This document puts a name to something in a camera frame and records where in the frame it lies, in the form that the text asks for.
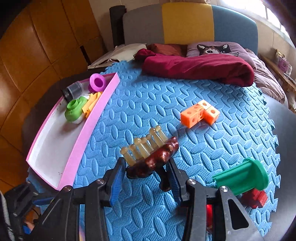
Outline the green white round toy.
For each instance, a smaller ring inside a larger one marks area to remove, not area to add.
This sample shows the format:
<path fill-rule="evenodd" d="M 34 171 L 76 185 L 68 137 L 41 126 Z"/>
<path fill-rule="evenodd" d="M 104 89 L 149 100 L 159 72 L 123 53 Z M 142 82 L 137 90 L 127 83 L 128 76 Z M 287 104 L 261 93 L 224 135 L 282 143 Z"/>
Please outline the green white round toy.
<path fill-rule="evenodd" d="M 82 110 L 83 106 L 87 103 L 88 99 L 86 97 L 79 97 L 74 99 L 67 104 L 65 111 L 65 118 L 70 123 L 79 124 L 84 119 L 84 112 Z"/>

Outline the orange plastic clip piece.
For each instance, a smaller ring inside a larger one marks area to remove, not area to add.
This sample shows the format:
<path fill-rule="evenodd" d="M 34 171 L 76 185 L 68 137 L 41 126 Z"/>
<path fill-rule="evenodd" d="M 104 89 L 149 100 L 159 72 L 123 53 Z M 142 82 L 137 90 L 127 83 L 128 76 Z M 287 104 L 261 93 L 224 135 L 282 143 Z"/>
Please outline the orange plastic clip piece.
<path fill-rule="evenodd" d="M 101 95 L 102 95 L 102 92 L 96 92 L 96 93 L 90 94 L 88 101 L 82 108 L 82 111 L 85 114 L 86 118 L 88 118 L 88 116 L 92 112 L 93 108 L 95 107 L 95 104 L 98 102 Z"/>

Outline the beige canvas bag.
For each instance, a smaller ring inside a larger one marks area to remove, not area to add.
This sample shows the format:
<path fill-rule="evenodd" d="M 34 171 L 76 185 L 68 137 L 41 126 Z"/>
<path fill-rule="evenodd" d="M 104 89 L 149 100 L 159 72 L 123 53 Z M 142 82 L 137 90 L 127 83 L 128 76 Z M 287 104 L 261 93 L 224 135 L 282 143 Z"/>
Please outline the beige canvas bag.
<path fill-rule="evenodd" d="M 101 56 L 88 66 L 88 69 L 95 69 L 100 67 L 108 67 L 113 63 L 126 61 L 129 62 L 134 59 L 135 54 L 141 50 L 146 49 L 146 44 L 134 43 L 128 45 L 116 46 L 114 50 Z"/>

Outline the black padded massage table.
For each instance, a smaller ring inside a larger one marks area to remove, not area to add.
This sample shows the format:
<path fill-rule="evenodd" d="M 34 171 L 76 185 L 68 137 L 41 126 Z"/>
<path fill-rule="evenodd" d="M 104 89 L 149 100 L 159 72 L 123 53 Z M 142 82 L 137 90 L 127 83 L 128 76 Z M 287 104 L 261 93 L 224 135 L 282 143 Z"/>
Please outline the black padded massage table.
<path fill-rule="evenodd" d="M 272 226 L 265 240 L 295 240 L 295 114 L 273 98 L 263 95 L 270 110 L 269 118 L 275 123 L 273 133 L 277 135 L 281 175 L 280 188 L 275 191 L 277 210 L 271 214 Z"/>

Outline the red printed block piece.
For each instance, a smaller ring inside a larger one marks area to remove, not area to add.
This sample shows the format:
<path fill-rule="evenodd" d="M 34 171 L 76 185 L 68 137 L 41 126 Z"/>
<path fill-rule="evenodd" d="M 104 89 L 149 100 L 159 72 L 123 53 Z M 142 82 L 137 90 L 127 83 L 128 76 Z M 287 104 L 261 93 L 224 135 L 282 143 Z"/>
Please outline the red printed block piece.
<path fill-rule="evenodd" d="M 267 202 L 267 199 L 268 197 L 264 190 L 259 191 L 254 188 L 243 193 L 241 197 L 241 202 L 244 205 L 251 207 L 252 209 L 256 209 L 264 207 L 264 205 Z"/>

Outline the pink storage box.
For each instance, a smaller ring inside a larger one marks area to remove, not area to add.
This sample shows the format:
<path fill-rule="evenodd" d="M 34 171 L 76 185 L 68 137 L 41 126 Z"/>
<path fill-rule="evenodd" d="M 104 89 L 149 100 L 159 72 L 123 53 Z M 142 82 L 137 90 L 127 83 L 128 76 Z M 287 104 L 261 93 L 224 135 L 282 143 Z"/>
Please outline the pink storage box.
<path fill-rule="evenodd" d="M 292 66 L 286 60 L 285 55 L 281 51 L 277 50 L 274 59 L 276 65 L 283 71 L 286 75 L 290 76 L 292 73 Z"/>

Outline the pinkish purple quilt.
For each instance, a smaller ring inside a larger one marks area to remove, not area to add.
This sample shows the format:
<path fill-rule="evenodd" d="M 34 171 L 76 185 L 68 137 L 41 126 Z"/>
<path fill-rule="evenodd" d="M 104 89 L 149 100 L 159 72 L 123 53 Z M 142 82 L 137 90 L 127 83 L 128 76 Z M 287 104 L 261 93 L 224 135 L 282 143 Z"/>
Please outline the pinkish purple quilt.
<path fill-rule="evenodd" d="M 283 88 L 266 67 L 265 63 L 260 60 L 253 51 L 249 49 L 245 50 L 255 63 L 254 82 L 256 86 L 260 88 L 260 90 L 264 94 L 272 97 L 273 99 L 283 104 L 286 108 L 288 108 L 287 96 Z"/>

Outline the pink white shallow tray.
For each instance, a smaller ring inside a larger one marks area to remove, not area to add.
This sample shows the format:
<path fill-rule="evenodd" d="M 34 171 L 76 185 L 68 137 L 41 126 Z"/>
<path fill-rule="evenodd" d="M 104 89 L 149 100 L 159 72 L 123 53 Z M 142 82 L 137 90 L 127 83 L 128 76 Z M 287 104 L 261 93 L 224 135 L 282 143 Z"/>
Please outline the pink white shallow tray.
<path fill-rule="evenodd" d="M 107 87 L 88 118 L 84 116 L 79 124 L 68 122 L 65 118 L 67 101 L 61 97 L 47 115 L 30 147 L 27 163 L 55 190 L 73 185 L 91 134 L 120 82 L 117 73 L 103 76 L 107 80 Z M 89 79 L 80 82 L 84 88 L 81 96 L 89 99 Z"/>

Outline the brown knobbed massage brush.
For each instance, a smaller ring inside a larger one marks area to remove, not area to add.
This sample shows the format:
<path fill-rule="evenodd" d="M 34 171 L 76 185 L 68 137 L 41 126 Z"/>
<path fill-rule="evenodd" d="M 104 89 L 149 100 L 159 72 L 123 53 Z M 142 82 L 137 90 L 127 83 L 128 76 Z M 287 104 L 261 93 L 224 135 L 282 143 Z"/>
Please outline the brown knobbed massage brush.
<path fill-rule="evenodd" d="M 127 178 L 147 178 L 156 172 L 161 179 L 160 189 L 164 192 L 170 191 L 169 175 L 164 166 L 178 149 L 177 137 L 168 138 L 161 126 L 150 128 L 146 136 L 135 138 L 133 144 L 120 150 L 127 162 Z"/>

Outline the black rolled mat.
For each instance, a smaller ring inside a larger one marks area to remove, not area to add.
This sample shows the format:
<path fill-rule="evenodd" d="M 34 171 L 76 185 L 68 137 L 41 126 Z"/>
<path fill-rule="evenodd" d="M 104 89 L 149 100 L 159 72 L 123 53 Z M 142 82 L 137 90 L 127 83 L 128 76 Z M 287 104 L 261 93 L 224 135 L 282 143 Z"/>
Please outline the black rolled mat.
<path fill-rule="evenodd" d="M 126 13 L 124 5 L 112 6 L 109 9 L 113 46 L 125 44 L 123 15 Z"/>

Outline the purple cat pillow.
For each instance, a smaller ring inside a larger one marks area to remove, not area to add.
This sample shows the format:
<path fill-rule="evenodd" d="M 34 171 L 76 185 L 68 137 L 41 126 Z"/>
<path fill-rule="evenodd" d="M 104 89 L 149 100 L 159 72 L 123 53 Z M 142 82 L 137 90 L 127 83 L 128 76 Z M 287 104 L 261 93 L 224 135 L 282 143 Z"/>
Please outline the purple cat pillow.
<path fill-rule="evenodd" d="M 196 57 L 204 54 L 229 54 L 245 60 L 253 69 L 255 62 L 247 51 L 235 42 L 199 42 L 189 44 L 186 57 Z"/>

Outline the orange cube blocks piece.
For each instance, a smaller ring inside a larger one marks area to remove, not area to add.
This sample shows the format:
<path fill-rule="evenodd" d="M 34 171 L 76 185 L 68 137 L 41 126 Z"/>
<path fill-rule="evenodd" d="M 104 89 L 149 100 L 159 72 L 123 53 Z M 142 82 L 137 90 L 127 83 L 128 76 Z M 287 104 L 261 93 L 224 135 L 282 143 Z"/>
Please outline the orange cube blocks piece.
<path fill-rule="evenodd" d="M 220 115 L 220 111 L 205 100 L 185 109 L 181 112 L 181 124 L 187 128 L 192 128 L 199 121 L 204 120 L 209 125 L 213 125 Z"/>

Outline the wooden wardrobe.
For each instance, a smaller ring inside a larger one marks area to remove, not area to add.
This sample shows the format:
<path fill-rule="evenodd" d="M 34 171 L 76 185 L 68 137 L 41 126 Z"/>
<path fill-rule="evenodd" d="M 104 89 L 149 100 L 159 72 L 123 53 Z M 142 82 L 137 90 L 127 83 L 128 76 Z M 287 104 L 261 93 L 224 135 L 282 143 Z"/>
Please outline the wooden wardrobe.
<path fill-rule="evenodd" d="M 1 190 L 27 177 L 22 127 L 60 79 L 105 52 L 89 1 L 32 1 L 1 37 Z"/>

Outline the grey yellow blue headboard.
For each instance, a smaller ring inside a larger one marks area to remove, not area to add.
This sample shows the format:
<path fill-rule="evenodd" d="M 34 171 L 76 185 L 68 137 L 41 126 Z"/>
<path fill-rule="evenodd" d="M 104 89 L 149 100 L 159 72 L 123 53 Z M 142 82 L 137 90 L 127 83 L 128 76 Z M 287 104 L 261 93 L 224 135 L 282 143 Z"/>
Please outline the grey yellow blue headboard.
<path fill-rule="evenodd" d="M 144 6 L 123 15 L 126 44 L 236 42 L 258 52 L 255 21 L 236 11 L 200 3 Z"/>

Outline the black grey cylindrical cup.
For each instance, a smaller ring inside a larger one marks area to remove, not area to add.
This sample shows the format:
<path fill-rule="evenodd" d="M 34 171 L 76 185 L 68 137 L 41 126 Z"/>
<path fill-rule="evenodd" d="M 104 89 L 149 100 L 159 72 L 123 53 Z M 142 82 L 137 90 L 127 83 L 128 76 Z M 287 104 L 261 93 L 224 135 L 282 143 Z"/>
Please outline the black grey cylindrical cup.
<path fill-rule="evenodd" d="M 62 89 L 64 99 L 69 103 L 70 101 L 79 98 L 84 92 L 83 85 L 80 81 L 76 81 L 73 84 Z"/>

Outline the wooden side table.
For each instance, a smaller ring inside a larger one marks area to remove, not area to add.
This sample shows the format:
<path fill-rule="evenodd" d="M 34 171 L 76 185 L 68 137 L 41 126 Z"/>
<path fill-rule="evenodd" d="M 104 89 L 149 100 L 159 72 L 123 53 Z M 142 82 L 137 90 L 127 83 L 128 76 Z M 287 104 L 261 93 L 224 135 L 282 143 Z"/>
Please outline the wooden side table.
<path fill-rule="evenodd" d="M 283 82 L 284 90 L 295 93 L 295 83 L 289 80 L 272 60 L 261 54 L 259 55 L 259 58 L 276 74 L 276 79 L 280 79 Z"/>

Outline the blue foam puzzle mat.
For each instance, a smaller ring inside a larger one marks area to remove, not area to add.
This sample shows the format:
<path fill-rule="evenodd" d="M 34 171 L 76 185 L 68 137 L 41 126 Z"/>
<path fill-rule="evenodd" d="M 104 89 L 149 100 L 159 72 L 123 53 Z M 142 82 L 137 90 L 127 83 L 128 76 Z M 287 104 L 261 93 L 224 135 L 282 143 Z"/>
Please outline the blue foam puzzle mat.
<path fill-rule="evenodd" d="M 114 167 L 120 149 L 160 125 L 175 136 L 179 150 L 177 166 L 190 178 L 213 187 L 212 177 L 240 164 L 245 158 L 259 160 L 267 171 L 269 184 L 263 208 L 247 211 L 262 235 L 271 228 L 270 215 L 276 211 L 275 190 L 281 177 L 276 169 L 280 155 L 278 138 L 269 109 L 255 85 L 239 87 L 210 80 L 164 79 L 147 76 L 132 62 L 115 63 L 106 73 L 116 72 L 120 83 L 106 105 L 80 161 L 74 187 L 101 178 Z M 213 125 L 204 120 L 192 128 L 181 124 L 181 112 L 205 100 L 220 115 Z M 159 188 L 159 176 L 124 179 L 118 201 L 105 209 L 111 240 L 181 240 L 186 212 L 171 192 Z"/>

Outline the maroon folded garment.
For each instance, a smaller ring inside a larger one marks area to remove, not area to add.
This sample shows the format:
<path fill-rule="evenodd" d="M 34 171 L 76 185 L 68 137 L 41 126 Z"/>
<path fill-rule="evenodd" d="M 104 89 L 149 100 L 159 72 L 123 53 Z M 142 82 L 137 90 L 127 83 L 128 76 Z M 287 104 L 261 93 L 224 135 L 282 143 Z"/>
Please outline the maroon folded garment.
<path fill-rule="evenodd" d="M 242 58 L 229 54 L 204 54 L 186 57 L 186 45 L 150 44 L 139 50 L 135 61 L 142 71 L 161 78 L 215 80 L 224 84 L 249 87 L 254 82 L 254 69 Z"/>

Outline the red metallic cylinder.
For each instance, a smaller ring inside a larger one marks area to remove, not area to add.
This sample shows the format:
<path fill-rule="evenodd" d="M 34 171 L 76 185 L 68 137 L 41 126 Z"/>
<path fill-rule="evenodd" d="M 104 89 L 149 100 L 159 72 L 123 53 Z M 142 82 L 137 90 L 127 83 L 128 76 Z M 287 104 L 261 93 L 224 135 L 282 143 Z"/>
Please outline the red metallic cylinder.
<path fill-rule="evenodd" d="M 211 204 L 206 205 L 206 214 L 207 214 L 207 228 L 211 229 L 213 226 L 213 208 Z"/>

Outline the green flanged plastic spool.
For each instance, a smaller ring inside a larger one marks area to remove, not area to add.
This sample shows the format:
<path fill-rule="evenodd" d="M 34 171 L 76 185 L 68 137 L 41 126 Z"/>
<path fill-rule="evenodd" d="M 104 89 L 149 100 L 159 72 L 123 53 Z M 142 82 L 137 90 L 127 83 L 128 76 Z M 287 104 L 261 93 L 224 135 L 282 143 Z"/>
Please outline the green flanged plastic spool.
<path fill-rule="evenodd" d="M 269 184 L 264 166 L 252 158 L 246 158 L 241 164 L 215 174 L 213 180 L 217 187 L 227 186 L 235 196 L 254 188 L 262 191 Z"/>

